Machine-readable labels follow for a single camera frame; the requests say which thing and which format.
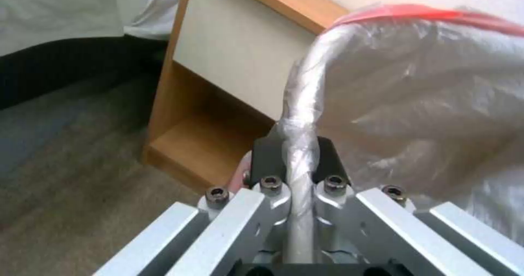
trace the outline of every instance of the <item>red plastic strap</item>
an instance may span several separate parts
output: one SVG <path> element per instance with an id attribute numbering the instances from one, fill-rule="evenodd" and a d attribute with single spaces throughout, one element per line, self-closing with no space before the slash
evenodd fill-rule
<path id="1" fill-rule="evenodd" d="M 386 17 L 439 20 L 494 30 L 509 35 L 524 36 L 523 26 L 492 15 L 469 11 L 441 10 L 417 4 L 384 5 L 367 11 L 348 14 L 335 21 L 326 31 L 344 24 Z"/>

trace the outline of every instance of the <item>wooden shelf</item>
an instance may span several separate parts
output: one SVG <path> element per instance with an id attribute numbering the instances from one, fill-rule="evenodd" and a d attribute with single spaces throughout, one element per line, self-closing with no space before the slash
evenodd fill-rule
<path id="1" fill-rule="evenodd" d="M 259 0 L 313 33 L 346 9 L 329 0 Z M 224 185 L 274 121 L 172 60 L 189 0 L 179 0 L 142 160 L 194 190 Z"/>
<path id="2" fill-rule="evenodd" d="M 253 147 L 253 140 L 265 136 L 271 124 L 266 117 L 217 90 L 202 110 L 174 125 L 154 140 L 150 149 L 157 157 L 198 177 L 196 183 L 187 184 L 204 191 L 212 185 L 227 184 L 242 156 Z"/>
<path id="3" fill-rule="evenodd" d="M 322 33 L 348 10 L 332 0 L 258 0 L 314 34 Z"/>

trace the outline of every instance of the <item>metal bar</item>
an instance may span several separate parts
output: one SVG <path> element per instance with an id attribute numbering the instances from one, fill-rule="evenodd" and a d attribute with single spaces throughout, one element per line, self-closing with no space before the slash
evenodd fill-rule
<path id="1" fill-rule="evenodd" d="M 251 262 L 275 223 L 273 217 L 264 194 L 241 189 L 167 275 L 224 276 L 237 261 Z"/>
<path id="2" fill-rule="evenodd" d="M 453 203 L 416 216 L 490 273 L 524 275 L 524 249 Z"/>
<path id="3" fill-rule="evenodd" d="M 175 203 L 95 275 L 164 275 L 207 225 L 206 213 Z"/>
<path id="4" fill-rule="evenodd" d="M 332 222 L 370 262 L 395 259 L 414 275 L 489 275 L 376 188 L 349 197 L 335 214 Z"/>

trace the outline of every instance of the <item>plastic bag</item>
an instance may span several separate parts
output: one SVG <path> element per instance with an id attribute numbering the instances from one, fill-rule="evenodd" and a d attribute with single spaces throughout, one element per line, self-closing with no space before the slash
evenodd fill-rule
<path id="1" fill-rule="evenodd" d="M 521 26 L 418 5 L 343 17 L 294 67 L 277 123 L 291 233 L 312 229 L 318 134 L 357 190 L 397 184 L 419 208 L 453 201 L 524 245 L 523 111 Z"/>

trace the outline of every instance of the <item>white sheet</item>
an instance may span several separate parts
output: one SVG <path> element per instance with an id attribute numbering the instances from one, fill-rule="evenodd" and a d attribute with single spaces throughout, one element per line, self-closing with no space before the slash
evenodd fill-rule
<path id="1" fill-rule="evenodd" d="M 0 56 L 80 37 L 167 39 L 178 0 L 0 0 Z"/>

